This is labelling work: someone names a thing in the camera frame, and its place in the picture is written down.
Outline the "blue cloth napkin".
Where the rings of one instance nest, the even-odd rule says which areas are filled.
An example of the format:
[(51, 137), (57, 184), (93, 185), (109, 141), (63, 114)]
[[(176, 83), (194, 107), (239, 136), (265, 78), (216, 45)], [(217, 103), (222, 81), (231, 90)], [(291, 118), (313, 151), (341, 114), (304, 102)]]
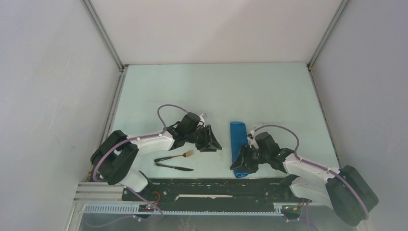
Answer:
[(230, 123), (230, 143), (232, 163), (234, 163), (239, 155), (241, 146), (248, 144), (246, 124), (243, 122), (234, 121)]

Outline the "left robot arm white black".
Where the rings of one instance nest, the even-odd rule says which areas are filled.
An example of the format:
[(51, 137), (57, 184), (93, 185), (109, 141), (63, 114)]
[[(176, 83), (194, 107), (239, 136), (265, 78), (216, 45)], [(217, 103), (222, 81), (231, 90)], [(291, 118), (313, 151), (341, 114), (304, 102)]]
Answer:
[(90, 162), (109, 185), (121, 184), (130, 188), (144, 201), (151, 197), (152, 187), (141, 172), (137, 157), (171, 151), (186, 143), (194, 144), (199, 152), (222, 150), (204, 118), (188, 112), (180, 121), (155, 134), (131, 137), (121, 130), (112, 132), (93, 153)]

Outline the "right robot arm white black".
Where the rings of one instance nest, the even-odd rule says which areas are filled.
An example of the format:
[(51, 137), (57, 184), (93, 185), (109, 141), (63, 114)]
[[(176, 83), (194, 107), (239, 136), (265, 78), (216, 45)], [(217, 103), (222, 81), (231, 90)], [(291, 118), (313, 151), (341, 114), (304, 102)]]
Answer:
[(360, 173), (352, 166), (330, 168), (303, 157), (294, 150), (281, 148), (268, 132), (249, 135), (249, 144), (241, 145), (230, 169), (255, 173), (260, 164), (287, 174), (280, 187), (285, 201), (296, 197), (309, 199), (331, 208), (346, 224), (356, 227), (379, 203), (379, 199)]

